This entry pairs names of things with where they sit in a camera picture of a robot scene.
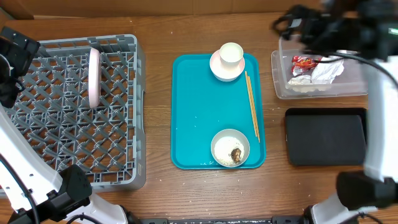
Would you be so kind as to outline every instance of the plastic container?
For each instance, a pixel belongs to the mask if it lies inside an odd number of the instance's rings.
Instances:
[[[17,129],[53,169],[77,164],[95,191],[144,186],[146,63],[136,37],[108,35],[40,44],[22,77],[26,89],[15,106],[6,109]],[[88,100],[91,48],[101,55],[101,103],[96,108],[90,108]]]
[[[299,35],[292,36],[291,41],[279,39],[279,50],[271,54],[272,77],[278,98],[297,99],[315,97],[359,96],[368,94],[368,84],[362,75],[361,65],[355,60],[344,61],[344,71],[332,84],[290,85],[292,57],[295,55],[320,58],[319,55],[301,53],[304,45],[298,42]]]

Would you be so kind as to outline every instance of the food residue in bowl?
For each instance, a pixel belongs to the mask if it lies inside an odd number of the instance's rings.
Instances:
[[[214,154],[220,164],[235,166],[243,159],[244,147],[237,138],[226,136],[216,142]]]
[[[231,157],[234,162],[241,162],[241,152],[238,148],[232,150]]]

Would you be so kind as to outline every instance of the teal tray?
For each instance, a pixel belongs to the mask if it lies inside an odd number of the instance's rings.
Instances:
[[[261,143],[254,134],[244,72],[234,81],[219,81],[210,70],[211,54],[183,55],[173,64],[171,159],[181,169],[228,169],[211,155],[211,140],[219,131],[241,131],[250,142],[244,164],[233,169],[261,166],[266,159],[259,64],[244,54],[256,105]]]

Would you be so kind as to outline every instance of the white cup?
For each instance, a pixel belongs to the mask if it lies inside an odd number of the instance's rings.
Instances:
[[[226,43],[220,48],[221,64],[231,70],[236,68],[243,58],[243,49],[237,43]]]

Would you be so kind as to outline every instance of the black tray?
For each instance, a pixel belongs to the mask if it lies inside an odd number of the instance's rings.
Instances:
[[[285,113],[289,160],[295,166],[361,165],[366,109],[291,108]]]

